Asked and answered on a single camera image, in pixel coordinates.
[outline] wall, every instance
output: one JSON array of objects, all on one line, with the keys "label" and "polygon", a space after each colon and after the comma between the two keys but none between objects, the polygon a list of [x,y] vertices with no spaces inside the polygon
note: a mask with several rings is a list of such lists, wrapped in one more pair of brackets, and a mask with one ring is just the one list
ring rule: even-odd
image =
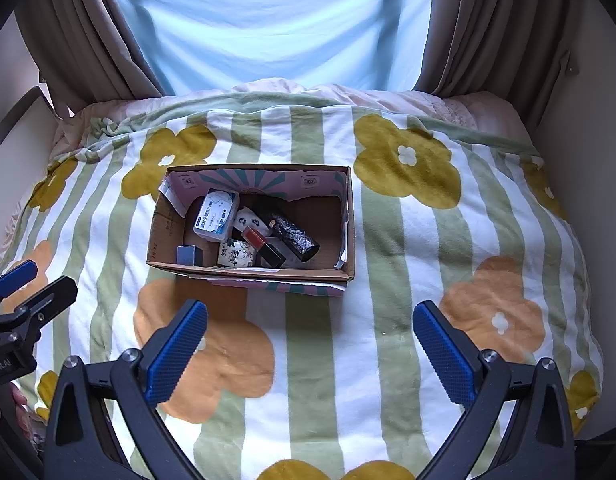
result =
[{"label": "wall", "polygon": [[[39,69],[25,46],[12,14],[0,32],[0,122],[9,109],[38,83]],[[48,97],[46,85],[39,86]]]},{"label": "wall", "polygon": [[616,27],[598,0],[583,0],[574,55],[579,75],[564,78],[533,142],[581,241],[592,286],[604,384],[578,435],[587,438],[616,426]]}]

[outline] blue block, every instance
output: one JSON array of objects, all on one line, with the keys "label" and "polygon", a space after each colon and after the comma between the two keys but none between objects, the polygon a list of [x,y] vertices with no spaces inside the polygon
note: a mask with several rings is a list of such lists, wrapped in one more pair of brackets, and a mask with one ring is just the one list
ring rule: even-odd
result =
[{"label": "blue block", "polygon": [[179,245],[177,247],[177,265],[203,267],[203,251],[196,245]]},{"label": "blue block", "polygon": [[424,303],[415,307],[412,326],[448,397],[467,409],[477,396],[472,367]]},{"label": "blue block", "polygon": [[7,298],[22,286],[36,278],[37,268],[32,260],[27,260],[0,276],[0,298]]},{"label": "blue block", "polygon": [[208,311],[196,301],[147,370],[144,396],[149,406],[169,400],[207,326]]}]

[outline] blanket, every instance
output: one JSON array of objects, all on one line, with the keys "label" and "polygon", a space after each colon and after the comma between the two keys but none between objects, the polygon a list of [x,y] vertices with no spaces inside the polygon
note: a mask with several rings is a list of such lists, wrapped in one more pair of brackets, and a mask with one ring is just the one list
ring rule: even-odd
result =
[{"label": "blanket", "polygon": [[[353,168],[356,277],[342,298],[147,266],[166,168],[234,162]],[[526,145],[424,116],[248,92],[120,123],[95,118],[85,147],[48,168],[0,273],[26,258],[39,274],[1,312],[62,274],[78,283],[75,304],[43,329],[37,370],[20,380],[41,418],[70,354],[117,359],[185,299],[206,304],[205,348],[157,410],[210,480],[412,480],[461,415],[413,336],[423,300],[479,348],[514,362],[553,357],[575,430],[600,394],[584,260],[543,161]],[[149,477],[110,410],[130,463]],[[511,411],[507,403],[473,474],[487,469]]]}]

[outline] orange flower pattern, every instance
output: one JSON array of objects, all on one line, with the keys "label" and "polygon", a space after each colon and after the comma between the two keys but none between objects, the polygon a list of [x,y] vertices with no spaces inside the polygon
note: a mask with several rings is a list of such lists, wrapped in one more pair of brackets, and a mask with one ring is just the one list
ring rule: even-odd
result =
[{"label": "orange flower pattern", "polygon": [[522,363],[546,336],[541,308],[523,294],[519,265],[507,256],[491,256],[470,282],[451,286],[439,308],[478,348],[492,348],[507,361]]},{"label": "orange flower pattern", "polygon": [[52,261],[52,245],[49,241],[43,240],[27,257],[24,257],[22,260],[12,264],[11,268],[16,267],[25,260],[32,260],[36,263],[38,269],[36,278],[19,290],[15,291],[13,294],[10,294],[10,296],[2,301],[0,311],[3,314],[14,312],[14,309],[17,306],[39,292],[48,284],[48,277],[45,275],[45,271],[48,270],[48,267],[50,267],[50,263]]},{"label": "orange flower pattern", "polygon": [[223,389],[241,397],[261,397],[272,386],[275,360],[272,343],[246,321],[245,288],[212,285],[177,276],[160,278],[139,292],[134,330],[144,345],[190,298],[208,309],[205,348],[190,360],[163,409],[169,415],[198,424],[216,409]]}]

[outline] cardboard box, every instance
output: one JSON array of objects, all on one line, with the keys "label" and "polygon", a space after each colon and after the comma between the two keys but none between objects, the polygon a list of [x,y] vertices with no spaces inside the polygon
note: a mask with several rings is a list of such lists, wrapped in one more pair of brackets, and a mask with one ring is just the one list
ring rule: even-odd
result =
[{"label": "cardboard box", "polygon": [[[258,194],[287,200],[280,208],[320,245],[307,269],[213,267],[219,248],[193,231],[207,190],[225,189],[250,206]],[[207,164],[168,168],[159,187],[148,243],[147,264],[216,285],[279,292],[340,296],[355,277],[355,221],[351,169],[305,164]],[[203,250],[203,267],[176,263],[177,247]]]}]

